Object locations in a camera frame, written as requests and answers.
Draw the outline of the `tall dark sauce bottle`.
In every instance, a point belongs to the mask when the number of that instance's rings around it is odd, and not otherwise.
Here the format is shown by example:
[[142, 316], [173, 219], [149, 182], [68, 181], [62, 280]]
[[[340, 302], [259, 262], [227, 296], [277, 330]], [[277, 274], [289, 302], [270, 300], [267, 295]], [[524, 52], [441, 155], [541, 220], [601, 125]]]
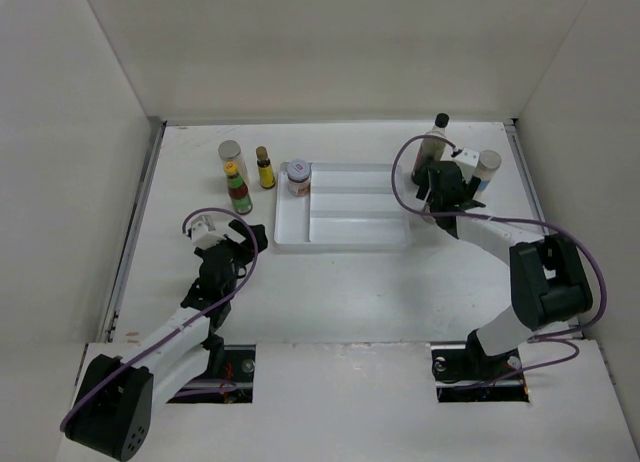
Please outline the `tall dark sauce bottle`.
[[447, 147], [447, 137], [445, 134], [449, 124], [449, 115], [439, 113], [435, 117], [433, 127], [425, 133], [425, 138], [421, 141], [417, 156], [411, 173], [411, 181], [418, 185], [420, 183], [423, 166], [427, 161], [439, 161]]

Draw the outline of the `red chili sauce bottle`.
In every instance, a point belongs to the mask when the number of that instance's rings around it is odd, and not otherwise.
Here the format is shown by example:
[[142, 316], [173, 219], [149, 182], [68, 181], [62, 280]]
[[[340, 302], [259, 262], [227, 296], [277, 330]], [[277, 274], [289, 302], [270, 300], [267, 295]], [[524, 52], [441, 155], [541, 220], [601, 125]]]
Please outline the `red chili sauce bottle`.
[[238, 165], [233, 161], [228, 161], [223, 167], [227, 191], [233, 209], [240, 215], [246, 215], [253, 209], [253, 203], [249, 194], [248, 186], [239, 172]]

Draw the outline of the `blue label white powder jar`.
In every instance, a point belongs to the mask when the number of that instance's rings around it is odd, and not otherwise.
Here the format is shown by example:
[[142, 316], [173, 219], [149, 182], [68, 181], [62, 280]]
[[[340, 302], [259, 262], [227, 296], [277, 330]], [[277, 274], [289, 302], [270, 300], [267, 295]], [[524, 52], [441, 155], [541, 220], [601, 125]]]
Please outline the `blue label white powder jar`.
[[480, 198], [495, 173], [502, 164], [502, 157], [493, 150], [483, 150], [479, 154], [478, 162], [473, 173], [473, 177], [479, 181], [474, 197]]

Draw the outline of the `small yellow label bottle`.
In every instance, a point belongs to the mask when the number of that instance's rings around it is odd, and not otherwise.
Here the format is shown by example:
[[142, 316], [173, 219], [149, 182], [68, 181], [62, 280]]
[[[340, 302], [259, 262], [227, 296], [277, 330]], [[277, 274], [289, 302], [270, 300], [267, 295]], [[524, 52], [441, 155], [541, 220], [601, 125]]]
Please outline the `small yellow label bottle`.
[[267, 149], [264, 146], [256, 148], [256, 158], [260, 186], [263, 189], [274, 188], [276, 186], [276, 178]]

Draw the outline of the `silver lid clear jar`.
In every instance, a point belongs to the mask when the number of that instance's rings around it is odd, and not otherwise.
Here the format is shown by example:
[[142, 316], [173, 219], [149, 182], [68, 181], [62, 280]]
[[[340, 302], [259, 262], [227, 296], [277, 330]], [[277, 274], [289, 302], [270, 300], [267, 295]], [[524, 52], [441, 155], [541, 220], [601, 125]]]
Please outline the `silver lid clear jar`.
[[235, 140], [225, 140], [218, 147], [218, 155], [224, 164], [227, 162], [235, 162], [240, 175], [246, 183], [249, 183], [248, 171], [242, 149]]

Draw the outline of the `red lid spice jar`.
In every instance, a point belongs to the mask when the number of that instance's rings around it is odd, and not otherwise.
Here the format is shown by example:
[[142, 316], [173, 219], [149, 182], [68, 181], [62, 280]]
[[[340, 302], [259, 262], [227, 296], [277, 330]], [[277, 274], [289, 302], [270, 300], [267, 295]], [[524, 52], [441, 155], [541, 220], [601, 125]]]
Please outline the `red lid spice jar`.
[[289, 192], [297, 197], [310, 193], [311, 166], [302, 159], [291, 160], [286, 168]]

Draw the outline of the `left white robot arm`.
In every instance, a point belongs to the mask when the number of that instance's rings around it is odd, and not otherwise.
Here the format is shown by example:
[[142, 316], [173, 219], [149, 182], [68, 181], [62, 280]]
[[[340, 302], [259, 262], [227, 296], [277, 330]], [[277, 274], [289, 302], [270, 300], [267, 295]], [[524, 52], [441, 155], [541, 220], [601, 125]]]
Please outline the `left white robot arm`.
[[173, 399], [208, 395], [188, 385], [223, 372], [224, 341], [217, 332], [268, 246], [262, 224], [235, 217], [228, 230], [240, 238], [215, 228], [206, 213], [184, 224], [200, 260], [196, 279], [173, 315], [147, 338], [118, 356], [99, 354], [89, 362], [60, 425], [68, 440], [128, 461], [140, 450], [158, 409]]

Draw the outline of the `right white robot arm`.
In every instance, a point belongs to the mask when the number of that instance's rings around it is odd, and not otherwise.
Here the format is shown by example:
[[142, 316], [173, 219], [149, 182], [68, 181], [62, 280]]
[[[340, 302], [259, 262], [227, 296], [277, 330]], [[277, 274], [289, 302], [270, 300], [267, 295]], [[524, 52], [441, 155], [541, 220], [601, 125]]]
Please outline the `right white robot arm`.
[[555, 322], [589, 311], [593, 296], [578, 247], [559, 230], [541, 235], [524, 222], [493, 217], [474, 198], [476, 177], [465, 179], [454, 161], [429, 161], [416, 176], [418, 198], [437, 226], [503, 262], [509, 270], [510, 304], [473, 330], [461, 349], [436, 349], [432, 370], [444, 383], [479, 383], [519, 370], [517, 348]]

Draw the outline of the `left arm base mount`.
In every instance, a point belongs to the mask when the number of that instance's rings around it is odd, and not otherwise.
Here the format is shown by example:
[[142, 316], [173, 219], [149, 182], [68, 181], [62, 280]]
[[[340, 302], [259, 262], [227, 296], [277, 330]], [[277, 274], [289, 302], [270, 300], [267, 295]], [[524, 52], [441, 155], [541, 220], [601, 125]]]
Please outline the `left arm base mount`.
[[229, 345], [218, 335], [203, 347], [209, 351], [205, 371], [192, 379], [169, 404], [250, 404], [256, 371], [255, 345]]

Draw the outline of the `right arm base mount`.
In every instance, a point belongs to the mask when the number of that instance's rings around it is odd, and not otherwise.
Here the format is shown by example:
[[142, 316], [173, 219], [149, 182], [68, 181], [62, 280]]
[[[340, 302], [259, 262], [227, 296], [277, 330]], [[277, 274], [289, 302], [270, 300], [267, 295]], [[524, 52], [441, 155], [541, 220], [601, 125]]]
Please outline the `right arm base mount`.
[[436, 343], [431, 371], [440, 403], [529, 402], [517, 348], [488, 356], [472, 332], [465, 342]]

